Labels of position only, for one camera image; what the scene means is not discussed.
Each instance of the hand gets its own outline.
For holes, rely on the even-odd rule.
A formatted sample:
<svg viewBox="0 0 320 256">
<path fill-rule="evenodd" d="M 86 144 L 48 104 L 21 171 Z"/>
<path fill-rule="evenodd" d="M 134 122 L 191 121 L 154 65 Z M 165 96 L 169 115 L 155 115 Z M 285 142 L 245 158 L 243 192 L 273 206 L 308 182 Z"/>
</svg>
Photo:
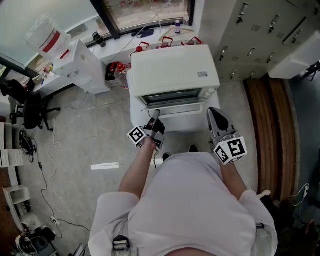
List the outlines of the hand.
<svg viewBox="0 0 320 256">
<path fill-rule="evenodd" d="M 151 150 L 155 150 L 157 147 L 157 144 L 154 143 L 153 139 L 151 137 L 145 137 L 143 139 L 143 148 L 150 148 Z"/>
</svg>

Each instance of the oven glass window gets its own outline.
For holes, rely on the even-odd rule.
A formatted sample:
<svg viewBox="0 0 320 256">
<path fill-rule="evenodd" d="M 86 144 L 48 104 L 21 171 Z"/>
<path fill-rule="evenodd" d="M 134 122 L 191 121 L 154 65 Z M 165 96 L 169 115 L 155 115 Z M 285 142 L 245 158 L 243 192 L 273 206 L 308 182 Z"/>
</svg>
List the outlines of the oven glass window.
<svg viewBox="0 0 320 256">
<path fill-rule="evenodd" d="M 143 99 L 148 106 L 174 102 L 178 103 L 187 100 L 196 100 L 198 99 L 200 92 L 201 88 L 177 90 L 143 96 Z"/>
</svg>

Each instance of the office chair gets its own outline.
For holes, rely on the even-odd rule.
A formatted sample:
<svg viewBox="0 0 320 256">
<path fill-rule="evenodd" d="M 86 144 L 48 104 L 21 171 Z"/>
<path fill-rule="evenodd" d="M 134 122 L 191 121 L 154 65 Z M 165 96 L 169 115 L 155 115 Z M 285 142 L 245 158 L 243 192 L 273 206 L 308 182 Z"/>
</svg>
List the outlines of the office chair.
<svg viewBox="0 0 320 256">
<path fill-rule="evenodd" d="M 48 131 L 52 132 L 54 129 L 49 128 L 47 114 L 53 111 L 60 111 L 59 107 L 47 109 L 50 101 L 49 99 L 43 100 L 39 93 L 28 92 L 16 80 L 10 80 L 6 84 L 0 84 L 0 90 L 3 96 L 9 95 L 17 102 L 23 105 L 16 107 L 16 113 L 10 114 L 10 119 L 13 124 L 17 123 L 17 118 L 24 118 L 24 127 L 26 130 L 31 130 L 37 126 L 43 129 L 42 121 L 44 121 Z"/>
</svg>

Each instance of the red label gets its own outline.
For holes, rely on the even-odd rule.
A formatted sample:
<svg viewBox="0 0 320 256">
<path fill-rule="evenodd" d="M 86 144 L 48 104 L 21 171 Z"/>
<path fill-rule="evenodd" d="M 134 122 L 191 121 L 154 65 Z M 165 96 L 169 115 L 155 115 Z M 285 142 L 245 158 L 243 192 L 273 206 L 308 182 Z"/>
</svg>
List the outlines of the red label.
<svg viewBox="0 0 320 256">
<path fill-rule="evenodd" d="M 45 53 L 49 52 L 52 49 L 52 47 L 54 47 L 54 45 L 56 44 L 59 37 L 60 37 L 60 32 L 57 31 L 53 36 L 53 38 L 51 39 L 51 41 L 47 44 L 47 46 L 42 51 L 44 51 Z"/>
</svg>

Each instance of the shoe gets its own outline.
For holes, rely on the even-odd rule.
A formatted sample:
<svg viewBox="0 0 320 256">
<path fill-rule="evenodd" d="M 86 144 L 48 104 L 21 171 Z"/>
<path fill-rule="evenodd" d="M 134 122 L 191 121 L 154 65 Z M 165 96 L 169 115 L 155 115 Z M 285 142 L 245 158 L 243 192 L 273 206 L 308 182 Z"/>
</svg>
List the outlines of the shoe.
<svg viewBox="0 0 320 256">
<path fill-rule="evenodd" d="M 197 153 L 197 152 L 199 152 L 199 150 L 195 145 L 191 145 L 189 147 L 189 153 Z"/>
<path fill-rule="evenodd" d="M 162 156 L 162 160 L 166 161 L 169 157 L 171 157 L 170 153 L 164 153 L 163 156 Z"/>
<path fill-rule="evenodd" d="M 261 198 L 263 198 L 265 196 L 270 196 L 270 195 L 271 195 L 271 191 L 270 190 L 265 190 L 261 194 L 258 194 L 257 196 L 258 196 L 259 199 L 261 199 Z"/>
</svg>

